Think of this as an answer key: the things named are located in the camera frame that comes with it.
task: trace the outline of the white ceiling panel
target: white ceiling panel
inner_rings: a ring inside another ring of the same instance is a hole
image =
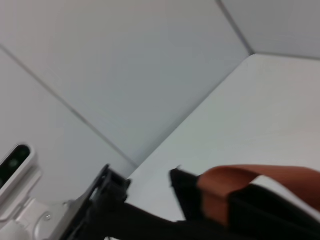
[[[80,197],[106,164],[125,177],[135,170],[2,50],[0,112],[0,159],[17,143],[34,146],[40,201]]]
[[[255,52],[320,58],[320,1],[223,3]]]
[[[0,33],[137,165],[248,56],[214,0],[2,0]]]

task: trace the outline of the white surface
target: white surface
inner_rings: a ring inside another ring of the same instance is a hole
[[[249,57],[133,173],[129,202],[183,219],[168,178],[179,165],[197,175],[232,164],[320,171],[319,76],[320,61]],[[298,202],[271,180],[257,182]]]
[[[214,0],[1,0],[0,33],[137,165],[248,56]]]
[[[255,52],[320,58],[320,1],[222,1]]]
[[[134,168],[0,50],[0,159],[16,144],[34,146],[44,176],[32,192],[40,201],[77,198],[110,163]]]
[[[1,240],[30,240],[26,230],[15,221],[10,221],[0,230]]]

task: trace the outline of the white wall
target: white wall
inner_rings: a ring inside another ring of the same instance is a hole
[[[320,58],[320,1],[223,2],[255,52]]]
[[[214,0],[2,0],[0,41],[137,165],[248,56]]]
[[[319,76],[320,61],[251,56],[130,176],[128,202],[183,220],[168,177],[179,165],[196,175],[241,164],[320,171]],[[319,212],[275,181],[259,177],[254,183],[319,220]]]

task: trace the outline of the black object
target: black object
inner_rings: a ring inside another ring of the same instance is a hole
[[[0,165],[0,189],[27,160],[31,150],[26,145],[18,145]]]
[[[96,189],[95,197],[69,228],[73,238],[63,240],[320,240],[319,222],[263,187],[249,185],[229,196],[225,228],[203,215],[199,177],[174,169],[170,178],[186,221],[168,221],[125,203],[130,181],[107,167],[90,190]]]
[[[100,213],[107,213],[118,203],[124,203],[131,180],[125,179],[106,165],[95,178],[92,185],[82,196],[85,198],[76,216],[60,240],[80,240],[88,235],[92,240],[104,240],[106,237],[91,231]]]

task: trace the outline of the orange strap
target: orange strap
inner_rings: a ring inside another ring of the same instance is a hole
[[[204,214],[228,225],[228,196],[248,186],[254,179],[267,176],[320,211],[320,173],[306,167],[272,165],[230,165],[214,167],[200,176]]]

